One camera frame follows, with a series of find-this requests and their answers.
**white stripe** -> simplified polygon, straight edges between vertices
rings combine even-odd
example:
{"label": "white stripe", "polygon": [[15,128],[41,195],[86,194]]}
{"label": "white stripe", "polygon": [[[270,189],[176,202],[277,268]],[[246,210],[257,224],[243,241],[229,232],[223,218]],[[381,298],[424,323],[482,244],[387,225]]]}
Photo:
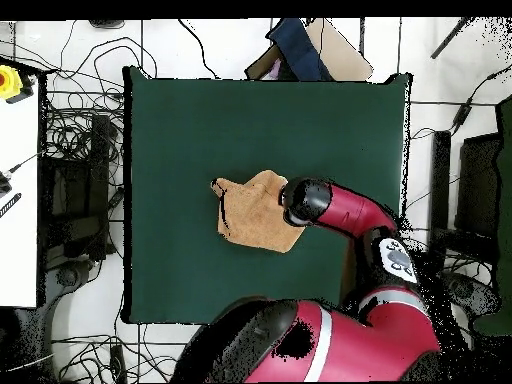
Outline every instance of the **white stripe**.
{"label": "white stripe", "polygon": [[319,306],[322,312],[322,324],[320,327],[320,336],[318,337],[318,345],[316,346],[315,356],[311,362],[308,375],[304,379],[305,382],[317,382],[320,378],[320,374],[324,369],[325,361],[327,359],[327,353],[329,352],[329,346],[331,345],[331,334],[332,334],[332,318],[331,314],[324,308]]}
{"label": "white stripe", "polygon": [[418,311],[422,312],[428,317],[427,309],[425,305],[412,293],[407,293],[401,290],[382,290],[377,293],[370,294],[366,296],[363,301],[359,304],[359,312],[372,300],[375,298],[377,300],[377,305],[382,305],[384,303],[402,303],[404,305],[412,306],[416,308]]}

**white floor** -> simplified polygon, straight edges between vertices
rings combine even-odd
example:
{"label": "white floor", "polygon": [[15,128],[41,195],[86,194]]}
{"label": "white floor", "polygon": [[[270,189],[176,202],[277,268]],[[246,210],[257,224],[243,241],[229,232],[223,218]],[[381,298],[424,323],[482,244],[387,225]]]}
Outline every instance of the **white floor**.
{"label": "white floor", "polygon": [[[370,81],[383,82],[391,74],[409,72],[414,76],[411,100],[410,131],[429,127],[437,130],[449,129],[458,109],[457,104],[464,102],[476,86],[490,73],[508,65],[509,50],[504,41],[506,31],[493,28],[484,20],[479,20],[462,33],[436,60],[430,55],[446,37],[459,18],[366,18],[364,54],[374,68]],[[258,58],[269,46],[265,39],[272,24],[279,18],[249,20],[185,20],[201,39],[208,66],[221,78],[244,79],[244,69]],[[359,46],[359,19],[333,19],[333,24],[356,47]],[[85,61],[80,72],[96,75],[94,58],[109,48],[118,48],[99,58],[97,70],[102,79],[119,85],[123,84],[121,69],[126,65],[142,64],[151,76],[155,76],[155,67],[148,54],[142,54],[140,46],[151,53],[158,65],[158,77],[200,78],[210,77],[201,59],[197,41],[176,20],[127,21],[121,29],[94,29],[87,21],[77,21],[70,37],[73,21],[65,22],[18,22],[16,24],[16,58],[21,60],[40,60],[31,50],[40,55],[52,66],[66,70],[76,70]],[[69,38],[69,43],[61,56],[61,50]],[[120,41],[95,48],[91,57],[85,60],[90,50],[99,43],[123,38]],[[11,32],[0,24],[0,40],[12,42]],[[11,56],[13,46],[0,43],[0,54]],[[48,89],[52,90],[49,77]],[[76,75],[74,79],[86,90],[103,91],[98,80]],[[117,87],[105,83],[104,89]],[[73,81],[57,80],[55,90],[79,92],[80,87]],[[459,149],[465,138],[495,132],[496,119],[493,105],[512,93],[512,81],[507,75],[490,81],[477,92],[475,105],[465,125],[453,139],[451,155],[454,178],[458,175]],[[73,95],[72,105],[81,104],[85,96]],[[68,106],[68,94],[56,94],[53,104],[57,107]],[[408,203],[428,192],[430,168],[431,137],[412,140],[409,160]],[[116,175],[122,181],[122,172]],[[457,184],[453,184],[450,193],[451,222],[456,208]],[[408,209],[408,218],[413,227],[425,228],[428,216],[428,196]],[[119,207],[112,219],[122,219],[123,210]],[[121,255],[123,254],[123,224],[113,223],[111,234]],[[414,237],[426,241],[426,233],[417,232]],[[114,332],[114,319],[119,309],[123,290],[122,262],[118,255],[110,256],[102,267],[97,280],[68,295],[58,306],[53,326],[53,339],[82,337],[88,342],[90,335],[108,335]],[[145,326],[126,325],[118,321],[119,336],[132,343],[137,350]],[[149,325],[146,334],[147,347],[153,356],[178,356],[183,345],[197,330],[196,326],[185,325]],[[60,368],[78,353],[83,344],[56,343],[55,365]],[[141,352],[147,355],[146,347]],[[137,365],[137,355],[125,352],[127,367]],[[163,371],[172,372],[172,361],[161,364]],[[141,365],[140,373],[150,371],[146,364]],[[86,376],[80,367],[73,367],[69,376]],[[163,382],[163,378],[151,371],[140,379],[141,382]]]}

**table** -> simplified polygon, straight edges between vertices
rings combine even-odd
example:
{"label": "table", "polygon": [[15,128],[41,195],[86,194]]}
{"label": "table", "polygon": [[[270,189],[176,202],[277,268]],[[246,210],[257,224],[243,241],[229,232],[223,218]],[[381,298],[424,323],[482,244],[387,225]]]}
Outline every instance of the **table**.
{"label": "table", "polygon": [[[18,66],[2,59],[0,64]],[[40,76],[29,66],[23,69]],[[15,104],[0,101],[0,170],[13,166],[38,152],[39,82],[34,95]],[[10,181],[12,191],[0,199],[3,207],[16,193],[21,199],[0,218],[0,306],[35,307],[38,280],[38,160],[28,161]]]}
{"label": "table", "polygon": [[397,212],[409,81],[148,81],[125,68],[125,319],[208,323],[258,294],[337,304],[344,237],[306,229],[286,254],[229,243],[210,182],[332,178]]}

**white table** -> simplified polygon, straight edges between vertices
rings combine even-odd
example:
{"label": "white table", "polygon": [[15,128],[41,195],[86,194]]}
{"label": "white table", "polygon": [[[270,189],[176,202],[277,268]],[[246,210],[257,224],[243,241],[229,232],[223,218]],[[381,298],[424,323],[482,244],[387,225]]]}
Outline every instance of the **white table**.
{"label": "white table", "polygon": [[[0,99],[0,171],[6,172],[37,153],[38,88],[14,104]],[[0,198],[0,208],[16,193],[21,199],[0,218],[0,306],[36,307],[37,159],[25,163],[10,181],[12,191]]]}

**blue cloth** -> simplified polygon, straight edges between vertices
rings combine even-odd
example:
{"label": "blue cloth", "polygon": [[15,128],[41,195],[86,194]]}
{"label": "blue cloth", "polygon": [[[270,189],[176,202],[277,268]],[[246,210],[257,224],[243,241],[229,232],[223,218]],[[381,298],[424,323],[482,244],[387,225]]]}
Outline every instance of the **blue cloth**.
{"label": "blue cloth", "polygon": [[332,81],[299,18],[283,18],[266,36],[283,54],[299,81]]}

